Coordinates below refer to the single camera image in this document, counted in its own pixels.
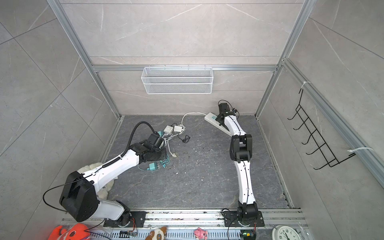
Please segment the white charger with black cable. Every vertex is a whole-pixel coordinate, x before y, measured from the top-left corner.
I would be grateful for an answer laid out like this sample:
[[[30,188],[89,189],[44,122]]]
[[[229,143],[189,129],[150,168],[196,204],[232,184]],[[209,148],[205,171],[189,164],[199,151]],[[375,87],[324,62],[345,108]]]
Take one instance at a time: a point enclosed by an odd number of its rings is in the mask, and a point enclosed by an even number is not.
[[[186,128],[183,125],[173,123],[171,127],[173,127],[173,133],[178,137],[179,140],[182,141],[182,143],[186,144],[190,141],[191,137],[189,135],[185,135]]]

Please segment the white multicolour power strip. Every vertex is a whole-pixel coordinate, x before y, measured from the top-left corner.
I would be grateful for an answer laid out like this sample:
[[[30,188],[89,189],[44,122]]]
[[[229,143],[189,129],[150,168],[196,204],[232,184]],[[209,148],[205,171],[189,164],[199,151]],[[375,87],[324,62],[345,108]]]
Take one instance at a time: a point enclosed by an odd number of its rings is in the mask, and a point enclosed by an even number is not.
[[[227,135],[229,135],[229,136],[232,136],[232,134],[230,133],[229,130],[227,130],[225,127],[221,126],[221,125],[219,124],[219,122],[216,121],[217,116],[214,115],[213,113],[208,113],[208,114],[201,113],[201,112],[189,112],[189,113],[186,113],[186,114],[184,114],[184,116],[182,117],[182,120],[181,120],[181,124],[180,124],[180,125],[183,125],[183,126],[185,127],[185,125],[184,125],[184,119],[185,119],[185,117],[188,116],[188,115],[192,115],[192,114],[204,115],[204,116],[205,116],[205,118],[204,118],[205,121],[207,121],[208,123],[210,123],[211,125],[213,125],[213,126],[216,127],[217,129],[221,130],[221,131],[224,132],[225,134],[227,134]],[[168,152],[169,152],[169,154],[170,154],[172,157],[174,157],[174,158],[176,158],[177,155],[171,152],[170,147],[169,147],[169,141],[172,140],[172,139],[175,138],[175,137],[177,137],[177,136],[176,136],[174,133],[173,133],[173,136],[171,136],[171,137],[169,137],[169,138],[164,138],[164,137],[163,137],[163,139],[164,139],[164,141],[165,141],[165,146],[168,148]]]

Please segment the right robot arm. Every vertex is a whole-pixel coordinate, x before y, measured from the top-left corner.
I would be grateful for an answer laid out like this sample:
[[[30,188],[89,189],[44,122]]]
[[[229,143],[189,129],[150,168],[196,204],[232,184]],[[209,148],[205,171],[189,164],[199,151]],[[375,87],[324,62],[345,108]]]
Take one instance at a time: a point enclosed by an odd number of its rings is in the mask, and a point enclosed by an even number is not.
[[[249,225],[258,218],[258,207],[251,181],[253,137],[247,134],[238,122],[238,111],[226,100],[218,101],[219,115],[216,121],[231,134],[230,158],[235,163],[239,183],[238,219]]]

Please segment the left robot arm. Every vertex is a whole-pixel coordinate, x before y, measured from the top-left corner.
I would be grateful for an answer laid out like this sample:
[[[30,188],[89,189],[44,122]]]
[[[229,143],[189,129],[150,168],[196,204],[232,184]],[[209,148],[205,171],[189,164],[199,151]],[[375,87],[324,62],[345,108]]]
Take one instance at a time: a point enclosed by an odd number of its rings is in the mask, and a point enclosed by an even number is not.
[[[150,128],[151,135],[138,143],[133,137],[140,125]],[[130,221],[130,208],[121,201],[108,201],[97,193],[120,174],[148,161],[157,161],[162,156],[164,139],[145,121],[137,123],[131,132],[125,150],[99,167],[79,173],[70,173],[66,182],[60,185],[62,193],[59,203],[62,212],[69,213],[78,223],[89,218],[103,218],[126,226]]]

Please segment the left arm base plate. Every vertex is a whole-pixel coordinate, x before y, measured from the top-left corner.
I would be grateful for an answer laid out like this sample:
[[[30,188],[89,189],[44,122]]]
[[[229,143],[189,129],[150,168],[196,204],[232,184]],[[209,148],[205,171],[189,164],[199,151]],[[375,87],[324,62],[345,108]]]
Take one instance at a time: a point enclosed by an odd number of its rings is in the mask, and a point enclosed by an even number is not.
[[[104,227],[112,228],[142,228],[146,219],[147,212],[145,211],[133,211],[124,213],[118,220],[113,221],[107,219],[104,223]]]

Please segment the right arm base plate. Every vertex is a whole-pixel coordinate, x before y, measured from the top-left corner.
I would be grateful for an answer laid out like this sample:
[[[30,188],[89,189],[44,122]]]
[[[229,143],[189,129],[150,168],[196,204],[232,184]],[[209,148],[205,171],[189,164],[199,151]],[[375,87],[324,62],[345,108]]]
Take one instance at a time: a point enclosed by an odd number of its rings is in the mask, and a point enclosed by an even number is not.
[[[261,211],[256,216],[246,217],[245,214],[239,215],[237,211],[222,209],[221,215],[224,218],[225,227],[264,227],[264,217]]]

